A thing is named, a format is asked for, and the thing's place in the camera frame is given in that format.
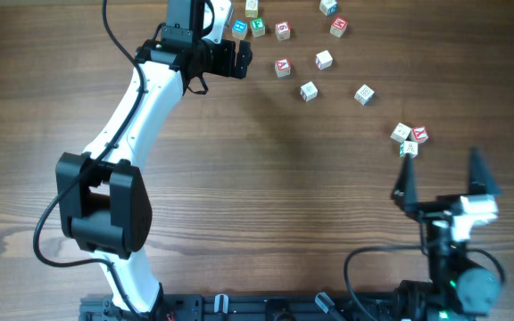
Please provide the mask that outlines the red M letter block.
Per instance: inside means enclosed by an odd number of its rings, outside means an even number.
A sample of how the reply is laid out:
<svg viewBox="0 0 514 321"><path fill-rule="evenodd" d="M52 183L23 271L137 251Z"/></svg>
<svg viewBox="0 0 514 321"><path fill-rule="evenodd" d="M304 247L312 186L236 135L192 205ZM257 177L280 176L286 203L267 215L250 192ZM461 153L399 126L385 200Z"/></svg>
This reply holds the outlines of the red M letter block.
<svg viewBox="0 0 514 321"><path fill-rule="evenodd" d="M348 24L348 20L342 17L336 17L331 24L330 33L335 37L342 37L347 30Z"/></svg>

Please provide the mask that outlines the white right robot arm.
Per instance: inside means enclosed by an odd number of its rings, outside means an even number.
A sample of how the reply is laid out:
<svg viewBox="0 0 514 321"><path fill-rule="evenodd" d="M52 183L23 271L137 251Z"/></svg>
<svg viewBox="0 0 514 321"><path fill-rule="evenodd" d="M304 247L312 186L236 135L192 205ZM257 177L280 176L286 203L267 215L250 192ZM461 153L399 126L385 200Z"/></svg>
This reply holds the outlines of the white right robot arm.
<svg viewBox="0 0 514 321"><path fill-rule="evenodd" d="M403 162L391 193L408 218L419 224L420 249L427 256L427 282L401 282L394 291L393 314L409 320L474 320L485 317L500 297L506 276L501 263L494 273L468 257L471 231L498 218L500 187L477 148L468 158L467 191L418 200L414 160Z"/></svg>

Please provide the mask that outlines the red Y letter block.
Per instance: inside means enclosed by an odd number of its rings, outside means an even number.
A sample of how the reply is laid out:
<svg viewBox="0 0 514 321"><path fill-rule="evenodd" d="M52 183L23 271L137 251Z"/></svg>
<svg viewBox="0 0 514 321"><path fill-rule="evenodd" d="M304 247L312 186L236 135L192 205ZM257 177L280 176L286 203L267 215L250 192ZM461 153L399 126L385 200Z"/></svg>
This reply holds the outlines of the red Y letter block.
<svg viewBox="0 0 514 321"><path fill-rule="evenodd" d="M427 129L424 126L414 127L410 131L410 140L418 144L426 142L429 138Z"/></svg>

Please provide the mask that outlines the yellow letter block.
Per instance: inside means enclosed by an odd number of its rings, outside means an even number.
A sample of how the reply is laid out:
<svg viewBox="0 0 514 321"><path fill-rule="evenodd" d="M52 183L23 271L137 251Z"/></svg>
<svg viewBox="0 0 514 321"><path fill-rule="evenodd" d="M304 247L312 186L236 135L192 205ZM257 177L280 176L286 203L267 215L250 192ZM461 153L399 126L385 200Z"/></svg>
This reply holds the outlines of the yellow letter block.
<svg viewBox="0 0 514 321"><path fill-rule="evenodd" d="M257 18L259 16L259 1L246 0L245 1L245 16L247 18Z"/></svg>

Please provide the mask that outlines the green F letter block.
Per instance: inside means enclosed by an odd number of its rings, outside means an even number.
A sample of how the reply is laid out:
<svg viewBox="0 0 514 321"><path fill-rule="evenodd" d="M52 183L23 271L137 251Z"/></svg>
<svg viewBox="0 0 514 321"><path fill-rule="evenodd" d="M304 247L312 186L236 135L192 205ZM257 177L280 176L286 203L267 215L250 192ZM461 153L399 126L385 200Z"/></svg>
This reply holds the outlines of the green F letter block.
<svg viewBox="0 0 514 321"><path fill-rule="evenodd" d="M263 18L259 17L251 20L251 30L253 37L261 37L266 33L266 26Z"/></svg>

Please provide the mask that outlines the green edged plain block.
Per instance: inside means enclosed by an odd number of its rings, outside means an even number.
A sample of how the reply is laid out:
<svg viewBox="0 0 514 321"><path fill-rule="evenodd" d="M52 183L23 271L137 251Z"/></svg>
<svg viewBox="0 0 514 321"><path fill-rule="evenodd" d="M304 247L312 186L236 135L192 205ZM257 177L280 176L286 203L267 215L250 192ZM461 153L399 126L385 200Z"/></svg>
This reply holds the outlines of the green edged plain block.
<svg viewBox="0 0 514 321"><path fill-rule="evenodd" d="M418 156L418 154L419 154L419 144L417 142L405 140L400 143L399 155L401 157L415 158Z"/></svg>

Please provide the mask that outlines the plain red trimmed block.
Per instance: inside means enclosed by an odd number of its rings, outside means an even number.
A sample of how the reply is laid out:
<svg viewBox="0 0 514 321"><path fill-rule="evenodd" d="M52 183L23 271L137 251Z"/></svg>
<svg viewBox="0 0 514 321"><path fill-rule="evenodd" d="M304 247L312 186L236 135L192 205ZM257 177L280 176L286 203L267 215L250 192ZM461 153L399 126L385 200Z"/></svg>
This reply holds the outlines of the plain red trimmed block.
<svg viewBox="0 0 514 321"><path fill-rule="evenodd" d="M302 85L300 87L300 96L305 101L308 102L317 97L319 90L316 88L312 81Z"/></svg>

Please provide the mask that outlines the blue white corner block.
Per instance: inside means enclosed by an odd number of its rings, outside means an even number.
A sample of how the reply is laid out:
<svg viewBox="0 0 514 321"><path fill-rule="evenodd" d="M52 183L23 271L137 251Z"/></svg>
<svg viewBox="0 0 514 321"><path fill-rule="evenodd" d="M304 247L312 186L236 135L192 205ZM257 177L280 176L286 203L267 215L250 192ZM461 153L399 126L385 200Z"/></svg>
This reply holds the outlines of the blue white corner block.
<svg viewBox="0 0 514 321"><path fill-rule="evenodd" d="M336 12L338 2L336 0L320 0L319 10L325 15L329 16Z"/></svg>

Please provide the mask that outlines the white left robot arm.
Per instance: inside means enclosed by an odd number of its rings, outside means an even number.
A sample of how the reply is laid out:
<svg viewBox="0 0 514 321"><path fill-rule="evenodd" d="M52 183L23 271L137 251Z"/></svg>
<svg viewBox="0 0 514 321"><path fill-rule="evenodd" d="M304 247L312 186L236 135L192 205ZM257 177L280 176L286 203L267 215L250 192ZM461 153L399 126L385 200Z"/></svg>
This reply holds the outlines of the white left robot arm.
<svg viewBox="0 0 514 321"><path fill-rule="evenodd" d="M166 21L130 55L131 82L106 126L82 153L65 153L56 165L53 206L62 232L101 265L112 288L80 303L83 320L174 318L145 253L153 210L142 169L193 79L246 76L250 44L223 37L233 11L229 1L169 2Z"/></svg>

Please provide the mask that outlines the blue letter block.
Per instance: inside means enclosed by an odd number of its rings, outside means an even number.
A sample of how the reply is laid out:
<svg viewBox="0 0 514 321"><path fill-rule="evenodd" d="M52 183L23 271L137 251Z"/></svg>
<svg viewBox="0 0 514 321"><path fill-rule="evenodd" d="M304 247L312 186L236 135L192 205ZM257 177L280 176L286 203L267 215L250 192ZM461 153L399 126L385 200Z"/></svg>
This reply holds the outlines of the blue letter block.
<svg viewBox="0 0 514 321"><path fill-rule="evenodd" d="M245 21L236 20L232 27L232 36L239 40L245 40L248 32L248 24Z"/></svg>

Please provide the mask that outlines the plain B letter block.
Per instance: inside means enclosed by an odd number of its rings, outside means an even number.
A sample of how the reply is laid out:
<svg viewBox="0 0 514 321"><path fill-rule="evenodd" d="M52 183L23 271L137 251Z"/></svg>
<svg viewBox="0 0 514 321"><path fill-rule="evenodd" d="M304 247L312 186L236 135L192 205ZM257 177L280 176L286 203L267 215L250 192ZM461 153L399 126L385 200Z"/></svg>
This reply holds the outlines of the plain B letter block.
<svg viewBox="0 0 514 321"><path fill-rule="evenodd" d="M368 85L364 84L355 93L354 99L362 105L366 105L373 98L374 94L375 91Z"/></svg>

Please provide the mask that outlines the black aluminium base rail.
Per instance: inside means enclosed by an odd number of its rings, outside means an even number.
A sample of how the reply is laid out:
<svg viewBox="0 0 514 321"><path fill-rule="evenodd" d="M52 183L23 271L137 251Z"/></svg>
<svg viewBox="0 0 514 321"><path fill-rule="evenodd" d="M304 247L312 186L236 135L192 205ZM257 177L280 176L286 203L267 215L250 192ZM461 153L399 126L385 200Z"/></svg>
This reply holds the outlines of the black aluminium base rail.
<svg viewBox="0 0 514 321"><path fill-rule="evenodd" d="M358 295L358 303L349 297L329 296L227 296L197 294L164 295L162 305L147 320L176 321L276 321L276 320L464 320L446 308L411 304L405 296L391 292L369 292Z"/></svg>

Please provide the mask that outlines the red 6 number block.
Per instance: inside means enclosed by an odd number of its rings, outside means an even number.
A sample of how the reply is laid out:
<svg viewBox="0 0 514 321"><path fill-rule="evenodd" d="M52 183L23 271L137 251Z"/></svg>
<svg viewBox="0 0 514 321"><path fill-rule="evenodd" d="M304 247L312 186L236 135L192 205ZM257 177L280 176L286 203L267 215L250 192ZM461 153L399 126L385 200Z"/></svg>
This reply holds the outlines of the red 6 number block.
<svg viewBox="0 0 514 321"><path fill-rule="evenodd" d="M275 34L278 41L284 41L291 37L291 28L287 21L278 22L275 25Z"/></svg>

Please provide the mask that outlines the plain wooden picture block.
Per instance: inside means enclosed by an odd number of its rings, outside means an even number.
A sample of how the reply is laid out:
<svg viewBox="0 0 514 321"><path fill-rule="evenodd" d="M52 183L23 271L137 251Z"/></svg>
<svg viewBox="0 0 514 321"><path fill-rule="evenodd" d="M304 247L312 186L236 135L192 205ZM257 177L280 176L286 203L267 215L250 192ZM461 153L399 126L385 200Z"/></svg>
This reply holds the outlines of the plain wooden picture block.
<svg viewBox="0 0 514 321"><path fill-rule="evenodd" d="M394 128L390 138L398 143L402 143L410 136L411 128L405 124L398 123Z"/></svg>

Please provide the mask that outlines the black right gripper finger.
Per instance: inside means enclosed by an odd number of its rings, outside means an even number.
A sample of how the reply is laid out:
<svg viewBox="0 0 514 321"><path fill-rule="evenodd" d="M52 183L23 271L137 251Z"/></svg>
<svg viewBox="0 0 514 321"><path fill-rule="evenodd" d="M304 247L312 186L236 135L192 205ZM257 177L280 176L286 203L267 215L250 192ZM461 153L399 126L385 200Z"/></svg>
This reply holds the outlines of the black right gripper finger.
<svg viewBox="0 0 514 321"><path fill-rule="evenodd" d="M414 159L404 159L402 169L391 193L391 199L405 214L416 214L419 207Z"/></svg>
<svg viewBox="0 0 514 321"><path fill-rule="evenodd" d="M470 150L468 159L468 194L501 195L501 188L476 147Z"/></svg>

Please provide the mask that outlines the red A letter block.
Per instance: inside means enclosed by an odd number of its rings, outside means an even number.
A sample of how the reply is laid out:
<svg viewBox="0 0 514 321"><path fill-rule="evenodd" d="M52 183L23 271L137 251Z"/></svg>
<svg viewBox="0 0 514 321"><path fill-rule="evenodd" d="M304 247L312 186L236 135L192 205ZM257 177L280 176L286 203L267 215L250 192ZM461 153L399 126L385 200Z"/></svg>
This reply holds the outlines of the red A letter block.
<svg viewBox="0 0 514 321"><path fill-rule="evenodd" d="M275 60L275 72L279 78L289 76L291 73L291 63L287 58Z"/></svg>

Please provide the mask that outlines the red edged plain block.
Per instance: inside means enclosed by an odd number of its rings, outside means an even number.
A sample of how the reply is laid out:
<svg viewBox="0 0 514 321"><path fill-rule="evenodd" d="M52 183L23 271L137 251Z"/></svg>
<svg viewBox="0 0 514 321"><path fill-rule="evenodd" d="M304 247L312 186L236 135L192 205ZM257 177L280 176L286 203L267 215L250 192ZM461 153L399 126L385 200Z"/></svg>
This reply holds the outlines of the red edged plain block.
<svg viewBox="0 0 514 321"><path fill-rule="evenodd" d="M316 54L315 63L320 70L330 67L334 59L328 50Z"/></svg>

